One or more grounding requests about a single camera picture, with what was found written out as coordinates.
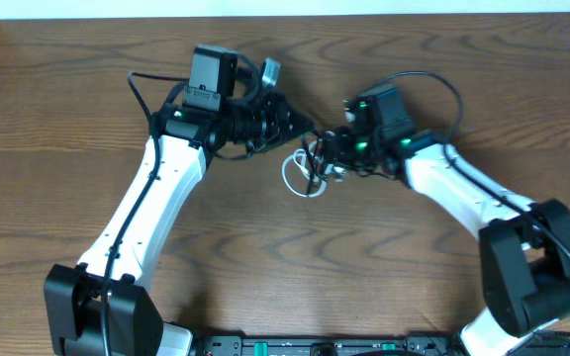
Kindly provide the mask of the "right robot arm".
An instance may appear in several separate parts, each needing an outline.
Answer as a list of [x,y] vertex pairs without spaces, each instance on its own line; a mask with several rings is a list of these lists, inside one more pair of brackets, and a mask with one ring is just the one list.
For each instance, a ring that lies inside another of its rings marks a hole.
[[467,355],[512,355],[570,338],[551,324],[570,314],[570,211],[516,194],[418,131],[392,84],[348,101],[347,126],[322,133],[323,166],[397,179],[446,210],[476,239],[484,310],[459,333]]

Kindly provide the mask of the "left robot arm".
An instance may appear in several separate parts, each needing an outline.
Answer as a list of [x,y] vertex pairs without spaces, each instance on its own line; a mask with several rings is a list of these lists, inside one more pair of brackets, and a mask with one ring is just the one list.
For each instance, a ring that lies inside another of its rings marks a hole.
[[193,355],[191,330],[166,322],[149,291],[162,247],[195,186],[228,143],[244,157],[310,132],[313,123],[277,88],[281,66],[233,49],[198,45],[190,74],[173,78],[138,172],[102,233],[78,262],[54,265],[44,283],[57,355]]

